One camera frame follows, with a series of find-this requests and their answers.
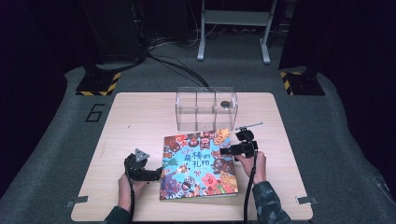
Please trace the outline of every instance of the clear plastic piece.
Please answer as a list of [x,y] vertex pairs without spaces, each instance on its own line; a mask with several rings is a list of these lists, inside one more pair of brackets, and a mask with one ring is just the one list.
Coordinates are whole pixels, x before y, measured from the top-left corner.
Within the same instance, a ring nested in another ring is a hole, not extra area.
[[177,129],[181,132],[232,130],[237,112],[232,87],[177,88]]

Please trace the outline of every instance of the blue book cover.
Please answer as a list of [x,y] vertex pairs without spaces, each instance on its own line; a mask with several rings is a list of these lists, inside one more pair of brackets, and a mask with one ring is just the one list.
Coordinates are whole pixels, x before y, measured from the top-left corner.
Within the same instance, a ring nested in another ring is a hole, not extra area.
[[230,145],[227,129],[166,136],[160,200],[236,195],[233,156],[219,151]]

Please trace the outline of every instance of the camouflage sleeve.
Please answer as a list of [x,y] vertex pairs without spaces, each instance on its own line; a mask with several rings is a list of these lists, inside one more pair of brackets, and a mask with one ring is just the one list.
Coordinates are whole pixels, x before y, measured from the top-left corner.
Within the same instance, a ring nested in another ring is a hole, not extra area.
[[292,223],[289,215],[282,209],[279,197],[270,182],[260,182],[254,185],[252,191],[259,223]]
[[129,212],[121,207],[114,206],[102,224],[128,224],[128,219]]

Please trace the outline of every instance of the hand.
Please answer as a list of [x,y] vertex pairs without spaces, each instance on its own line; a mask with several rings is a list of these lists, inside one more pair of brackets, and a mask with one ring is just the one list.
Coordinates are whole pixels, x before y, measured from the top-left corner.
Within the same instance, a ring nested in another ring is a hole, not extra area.
[[[235,155],[244,167],[245,173],[247,176],[250,176],[251,168],[253,167],[254,157],[246,158],[242,155]],[[257,160],[256,160],[256,174],[253,178],[253,184],[260,183],[262,181],[266,181],[266,174],[265,174],[265,166],[266,166],[266,157],[263,152],[257,152]]]
[[[142,193],[143,188],[147,185],[147,181],[134,181],[134,199],[137,200]],[[131,211],[131,187],[129,186],[128,177],[123,174],[119,179],[119,203],[118,206]]]

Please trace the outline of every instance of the colorful book cover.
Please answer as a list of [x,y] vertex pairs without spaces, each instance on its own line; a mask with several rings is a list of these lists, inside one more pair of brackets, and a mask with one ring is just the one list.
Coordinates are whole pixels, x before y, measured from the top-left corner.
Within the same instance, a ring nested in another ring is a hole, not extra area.
[[236,195],[233,156],[219,151],[230,145],[227,129],[166,136],[160,200]]

